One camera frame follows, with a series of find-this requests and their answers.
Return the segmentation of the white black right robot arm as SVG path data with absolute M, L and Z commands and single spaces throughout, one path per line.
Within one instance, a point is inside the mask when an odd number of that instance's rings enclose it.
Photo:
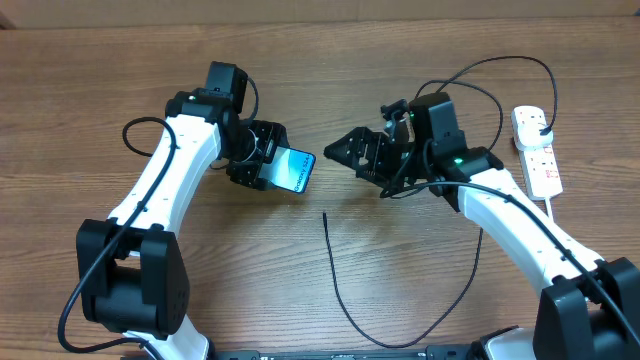
M 498 243 L 539 297 L 533 329 L 515 326 L 470 345 L 470 359 L 636 359 L 639 270 L 606 261 L 550 220 L 487 148 L 462 131 L 418 132 L 401 143 L 358 127 L 324 154 L 391 198 L 429 189 Z

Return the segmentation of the blue Galaxy smartphone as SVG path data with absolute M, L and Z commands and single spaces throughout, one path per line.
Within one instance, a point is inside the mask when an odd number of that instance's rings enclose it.
M 278 146 L 271 163 L 263 164 L 258 178 L 297 194 L 306 191 L 316 157 L 307 152 Z

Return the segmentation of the white charger plug adapter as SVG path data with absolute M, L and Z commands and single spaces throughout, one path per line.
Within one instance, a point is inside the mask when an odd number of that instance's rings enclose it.
M 520 151 L 530 151 L 551 145 L 554 133 L 547 132 L 547 125 L 541 122 L 517 122 L 514 127 L 515 146 Z

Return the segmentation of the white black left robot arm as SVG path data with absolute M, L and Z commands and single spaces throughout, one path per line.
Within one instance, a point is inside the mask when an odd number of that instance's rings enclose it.
M 58 323 L 65 335 L 75 303 L 87 320 L 151 359 L 212 359 L 214 345 L 187 316 L 190 283 L 178 245 L 184 215 L 211 164 L 228 159 L 231 181 L 259 191 L 305 192 L 315 157 L 290 147 L 283 125 L 240 119 L 243 94 L 218 88 L 179 92 L 159 123 L 163 134 L 140 178 L 109 216 L 85 220 L 76 235 L 79 283 Z

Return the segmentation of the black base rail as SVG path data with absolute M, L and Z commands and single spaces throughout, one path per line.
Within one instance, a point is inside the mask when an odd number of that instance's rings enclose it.
M 345 350 L 319 352 L 260 353 L 258 351 L 217 351 L 213 360 L 473 360 L 471 346 L 430 345 L 424 349 Z

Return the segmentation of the white power strip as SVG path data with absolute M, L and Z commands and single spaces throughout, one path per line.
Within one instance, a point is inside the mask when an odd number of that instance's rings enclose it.
M 515 107 L 511 113 L 511 121 L 513 132 L 517 122 L 541 122 L 547 125 L 543 110 L 530 105 Z M 518 150 L 518 153 L 530 199 L 547 200 L 563 192 L 552 144 L 530 151 Z

